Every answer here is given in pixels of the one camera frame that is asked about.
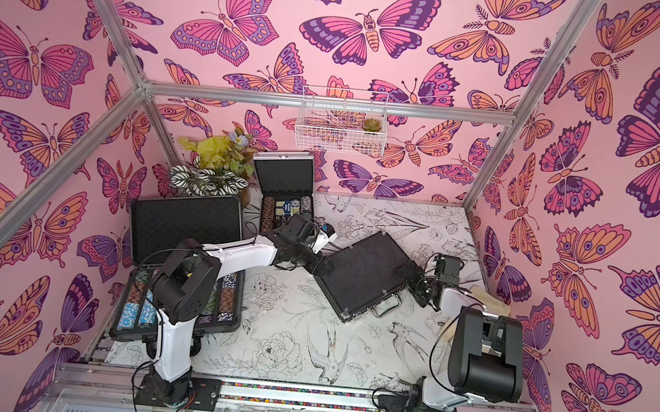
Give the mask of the large black poker case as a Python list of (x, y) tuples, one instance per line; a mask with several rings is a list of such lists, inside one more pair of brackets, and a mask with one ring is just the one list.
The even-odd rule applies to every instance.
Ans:
[(241, 207), (236, 196), (140, 199), (130, 206), (136, 270), (116, 305), (111, 339), (125, 343), (156, 340), (160, 316), (151, 303), (156, 269), (169, 258), (191, 256), (213, 244), (239, 242)]

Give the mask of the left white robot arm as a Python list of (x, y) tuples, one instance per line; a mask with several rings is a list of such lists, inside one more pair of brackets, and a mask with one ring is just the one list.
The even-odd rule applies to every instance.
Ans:
[(158, 336), (153, 374), (165, 384), (190, 378), (194, 327), (216, 283), (251, 268), (320, 268), (321, 251), (336, 240), (333, 226), (301, 213), (275, 230), (239, 242), (203, 245), (186, 239), (154, 275), (150, 292)]

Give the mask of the small silver poker case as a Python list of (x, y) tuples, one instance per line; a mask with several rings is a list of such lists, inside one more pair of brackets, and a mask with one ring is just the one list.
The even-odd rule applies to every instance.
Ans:
[(312, 242), (315, 226), (314, 156), (305, 152), (260, 152), (253, 164), (262, 194), (260, 232), (283, 233), (292, 240)]

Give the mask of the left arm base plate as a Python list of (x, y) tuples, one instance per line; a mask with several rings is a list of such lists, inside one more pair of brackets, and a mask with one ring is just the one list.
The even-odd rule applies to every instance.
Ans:
[(137, 405), (213, 412), (222, 381), (212, 378), (181, 377), (167, 382), (157, 374), (146, 374), (135, 393)]

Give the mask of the yellow-green leafy plant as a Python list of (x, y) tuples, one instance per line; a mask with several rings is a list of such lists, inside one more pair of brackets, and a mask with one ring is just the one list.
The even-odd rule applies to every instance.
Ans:
[(177, 142), (185, 150), (189, 163), (200, 170), (229, 171), (245, 179), (254, 175), (256, 151), (251, 145), (252, 137), (239, 128), (222, 136), (199, 141), (181, 137)]

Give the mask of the small green succulent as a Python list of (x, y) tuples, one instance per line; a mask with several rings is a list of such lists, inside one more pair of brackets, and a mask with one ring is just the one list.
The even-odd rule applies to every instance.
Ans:
[(383, 123), (381, 120), (377, 120), (376, 118), (366, 118), (362, 124), (362, 130), (366, 131), (366, 133), (379, 133), (382, 131), (382, 127)]

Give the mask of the black medium poker case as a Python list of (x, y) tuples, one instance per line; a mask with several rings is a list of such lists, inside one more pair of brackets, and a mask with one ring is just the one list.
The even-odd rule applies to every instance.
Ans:
[(340, 322), (368, 311), (387, 314), (376, 306), (398, 297), (410, 279), (424, 274), (396, 242), (379, 231), (322, 258), (313, 277)]

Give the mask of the beige work glove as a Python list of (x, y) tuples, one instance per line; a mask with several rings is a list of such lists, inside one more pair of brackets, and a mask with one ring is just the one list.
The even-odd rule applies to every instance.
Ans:
[(452, 341), (455, 336), (457, 327), (456, 322), (459, 315), (460, 308), (473, 307), (483, 310), (485, 313), (499, 316), (509, 316), (511, 308), (509, 305), (501, 302), (489, 293), (487, 293), (480, 286), (473, 286), (466, 289), (459, 287), (458, 289), (450, 289), (445, 293), (442, 298), (442, 304), (445, 304), (449, 309), (450, 321), (442, 328), (444, 332), (443, 338), (446, 342)]

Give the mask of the striped leaf plant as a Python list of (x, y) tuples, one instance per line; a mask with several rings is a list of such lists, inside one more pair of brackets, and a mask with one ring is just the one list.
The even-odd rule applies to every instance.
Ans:
[(170, 169), (170, 183), (184, 196), (234, 196), (249, 186), (249, 182), (229, 170), (196, 168), (185, 164)]

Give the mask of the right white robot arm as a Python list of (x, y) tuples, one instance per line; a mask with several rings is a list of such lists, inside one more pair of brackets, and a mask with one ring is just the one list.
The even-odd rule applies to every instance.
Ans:
[(410, 390), (411, 412), (520, 401), (522, 326), (510, 317), (507, 304), (480, 287), (462, 285), (462, 265), (454, 256), (433, 255), (408, 282), (418, 303), (449, 316), (428, 353), (429, 375)]

